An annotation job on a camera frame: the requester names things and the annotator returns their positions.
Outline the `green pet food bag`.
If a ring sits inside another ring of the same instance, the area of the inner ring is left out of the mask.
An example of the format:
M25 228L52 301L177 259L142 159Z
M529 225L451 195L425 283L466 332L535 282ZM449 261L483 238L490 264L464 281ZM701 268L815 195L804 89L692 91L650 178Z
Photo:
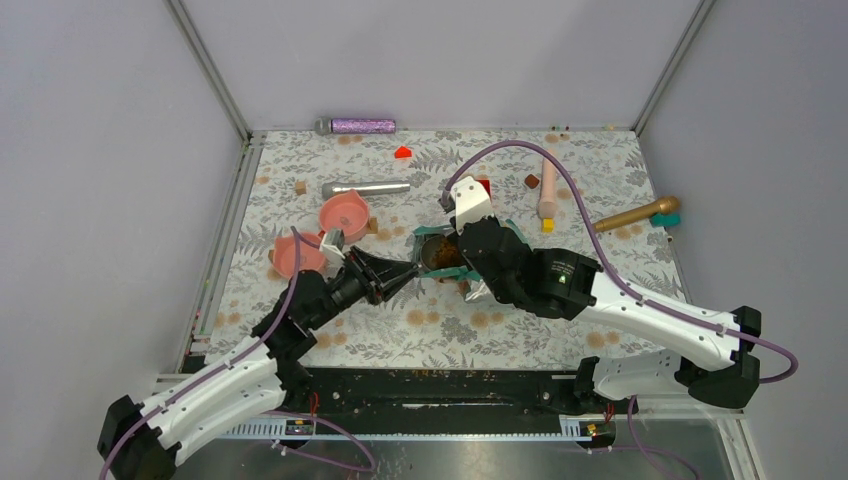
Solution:
M459 233L436 235L434 251L421 252L420 262L429 271L462 266L480 277L497 302L521 306L529 301L521 270L531 253L512 228L485 217Z

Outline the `silver metal scoop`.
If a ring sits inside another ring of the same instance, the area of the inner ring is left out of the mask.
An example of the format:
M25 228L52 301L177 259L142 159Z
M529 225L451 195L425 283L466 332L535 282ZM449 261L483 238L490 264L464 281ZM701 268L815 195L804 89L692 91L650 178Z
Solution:
M465 266L457 247L444 235L418 237L413 248L413 260L425 274Z

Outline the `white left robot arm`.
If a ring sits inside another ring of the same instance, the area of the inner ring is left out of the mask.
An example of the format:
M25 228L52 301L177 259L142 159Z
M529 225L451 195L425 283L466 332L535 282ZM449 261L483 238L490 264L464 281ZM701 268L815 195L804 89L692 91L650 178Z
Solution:
M201 446L244 420L282 407L296 411L312 395L301 358L315 330L365 301L380 305L417 277L409 261L358 247L335 277L298 268L272 310L230 352L143 401L129 396L108 408L97 442L100 478L169 479Z

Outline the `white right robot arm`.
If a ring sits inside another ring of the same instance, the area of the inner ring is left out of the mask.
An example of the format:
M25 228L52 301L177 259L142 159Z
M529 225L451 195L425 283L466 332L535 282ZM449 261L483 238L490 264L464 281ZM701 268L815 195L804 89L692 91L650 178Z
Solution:
M540 318L596 323L659 346L637 356L582 359L567 392L583 410L678 393L741 409L761 384L751 353L761 327L755 309L717 312L662 295L636 299L637 288L619 287L597 261L567 249L533 249L493 217L464 225L458 250L501 304Z

